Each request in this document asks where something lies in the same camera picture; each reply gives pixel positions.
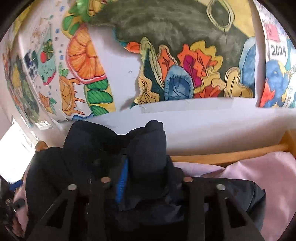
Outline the dark navy puffer jacket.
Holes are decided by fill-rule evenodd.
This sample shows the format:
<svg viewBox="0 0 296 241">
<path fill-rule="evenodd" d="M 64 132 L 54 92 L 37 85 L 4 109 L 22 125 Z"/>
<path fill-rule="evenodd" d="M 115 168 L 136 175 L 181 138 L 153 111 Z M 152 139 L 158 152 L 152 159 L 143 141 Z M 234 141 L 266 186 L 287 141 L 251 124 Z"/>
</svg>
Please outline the dark navy puffer jacket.
<svg viewBox="0 0 296 241">
<path fill-rule="evenodd" d="M 151 132 L 164 131 L 164 128 L 162 123 L 153 120 L 135 130 Z M 105 126 L 80 120 L 74 122 L 67 137 L 83 141 L 87 135 L 99 134 L 118 135 Z M 28 173 L 29 188 L 26 187 L 29 209 L 26 239 L 50 202 L 68 185 L 82 187 L 108 176 L 120 164 L 89 168 L 54 164 L 54 167 L 62 167 L 64 174 L 54 174 L 53 168 L 46 172 L 43 165 L 33 164 L 33 170 L 29 169 Z M 110 199 L 106 202 L 106 240 L 188 240 L 184 222 L 186 201 L 182 188 L 185 177 L 189 176 L 173 165 L 170 156 L 164 163 L 148 167 L 128 161 L 123 197 L 117 202 Z"/>
</svg>

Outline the bright window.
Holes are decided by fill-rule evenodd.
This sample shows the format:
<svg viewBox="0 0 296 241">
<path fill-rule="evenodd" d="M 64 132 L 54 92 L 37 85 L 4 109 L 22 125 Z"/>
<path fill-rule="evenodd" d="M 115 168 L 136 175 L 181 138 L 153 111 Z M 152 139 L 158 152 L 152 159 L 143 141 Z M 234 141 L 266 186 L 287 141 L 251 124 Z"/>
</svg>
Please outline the bright window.
<svg viewBox="0 0 296 241">
<path fill-rule="evenodd" d="M 32 142 L 13 120 L 1 139 L 1 176 L 9 183 L 22 179 L 34 153 Z"/>
</svg>

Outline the pink bed quilt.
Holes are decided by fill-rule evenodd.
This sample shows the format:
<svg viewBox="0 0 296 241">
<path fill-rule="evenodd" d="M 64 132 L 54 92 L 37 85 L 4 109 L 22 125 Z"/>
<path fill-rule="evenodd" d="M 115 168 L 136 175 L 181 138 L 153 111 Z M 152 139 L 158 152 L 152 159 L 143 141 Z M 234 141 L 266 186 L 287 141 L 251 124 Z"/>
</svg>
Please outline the pink bed quilt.
<svg viewBox="0 0 296 241">
<path fill-rule="evenodd" d="M 50 148 L 37 152 L 28 166 L 23 185 L 16 192 L 14 201 L 27 198 L 29 188 L 29 169 L 33 164 L 41 164 L 45 171 L 53 168 L 54 174 L 64 174 L 64 161 L 61 149 Z M 261 234 L 265 240 L 295 240 L 295 158 L 288 152 L 272 152 L 261 157 L 241 160 L 226 168 L 208 164 L 174 162 L 185 174 L 192 177 L 220 177 L 254 181 L 265 189 L 267 194 L 266 214 Z M 29 221 L 29 209 L 24 207 L 16 211 L 13 217 L 13 233 L 24 237 Z"/>
</svg>

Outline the blond child green painting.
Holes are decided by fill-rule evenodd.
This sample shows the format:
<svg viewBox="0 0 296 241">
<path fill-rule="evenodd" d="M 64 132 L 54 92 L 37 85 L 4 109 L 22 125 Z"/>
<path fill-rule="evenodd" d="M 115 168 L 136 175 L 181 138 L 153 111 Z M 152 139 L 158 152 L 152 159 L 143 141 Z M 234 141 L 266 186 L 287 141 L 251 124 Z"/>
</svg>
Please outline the blond child green painting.
<svg viewBox="0 0 296 241">
<path fill-rule="evenodd" d="M 26 126 L 33 128 L 39 122 L 40 109 L 33 94 L 23 61 L 18 53 L 5 46 L 2 53 L 4 75 L 13 103 Z"/>
</svg>

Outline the orange fruit juice painting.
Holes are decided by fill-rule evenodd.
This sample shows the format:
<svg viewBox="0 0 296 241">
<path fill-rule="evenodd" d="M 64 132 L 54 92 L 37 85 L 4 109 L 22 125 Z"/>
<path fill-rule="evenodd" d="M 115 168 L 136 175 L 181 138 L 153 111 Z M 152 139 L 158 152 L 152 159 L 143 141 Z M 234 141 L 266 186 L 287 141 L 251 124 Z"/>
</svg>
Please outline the orange fruit juice painting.
<svg viewBox="0 0 296 241">
<path fill-rule="evenodd" d="M 79 120 L 115 111 L 77 1 L 34 1 L 18 44 L 34 93 L 52 119 Z"/>
</svg>

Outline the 2024 dragon city painting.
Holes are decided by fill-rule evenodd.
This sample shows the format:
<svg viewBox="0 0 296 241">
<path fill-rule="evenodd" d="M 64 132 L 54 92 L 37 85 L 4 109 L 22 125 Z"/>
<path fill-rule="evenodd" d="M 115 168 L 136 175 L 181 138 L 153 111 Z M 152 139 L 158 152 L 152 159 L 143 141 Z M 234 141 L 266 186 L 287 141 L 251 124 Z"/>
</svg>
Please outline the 2024 dragon city painting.
<svg viewBox="0 0 296 241">
<path fill-rule="evenodd" d="M 265 38 L 266 77 L 262 108 L 295 108 L 295 46 L 276 17 L 254 1 Z"/>
</svg>

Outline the yellow landscape hill painting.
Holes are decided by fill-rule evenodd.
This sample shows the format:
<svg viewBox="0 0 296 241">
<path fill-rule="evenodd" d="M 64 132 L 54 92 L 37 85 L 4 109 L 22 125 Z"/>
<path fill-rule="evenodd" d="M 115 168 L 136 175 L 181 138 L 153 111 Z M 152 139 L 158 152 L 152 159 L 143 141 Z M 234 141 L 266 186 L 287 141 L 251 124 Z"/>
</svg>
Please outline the yellow landscape hill painting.
<svg viewBox="0 0 296 241">
<path fill-rule="evenodd" d="M 108 1 L 90 23 L 112 27 L 140 54 L 134 105 L 255 97 L 255 31 L 249 1 Z"/>
</svg>

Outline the wooden bed frame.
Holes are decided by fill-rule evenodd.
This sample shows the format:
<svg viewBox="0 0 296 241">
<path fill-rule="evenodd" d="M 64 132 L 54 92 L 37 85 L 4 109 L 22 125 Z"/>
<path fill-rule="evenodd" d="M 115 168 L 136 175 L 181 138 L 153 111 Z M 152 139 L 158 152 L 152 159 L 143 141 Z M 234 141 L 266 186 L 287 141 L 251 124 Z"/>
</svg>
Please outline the wooden bed frame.
<svg viewBox="0 0 296 241">
<path fill-rule="evenodd" d="M 286 131 L 280 143 L 273 146 L 220 154 L 172 156 L 171 160 L 226 167 L 272 152 L 295 155 L 295 130 Z M 125 160 L 148 167 L 160 165 L 168 158 L 164 131 L 144 130 L 134 130 L 127 135 L 87 135 L 83 141 L 68 136 L 62 148 L 48 147 L 44 142 L 38 142 L 36 156 L 47 164 L 64 164 L 71 168 L 111 166 Z"/>
</svg>

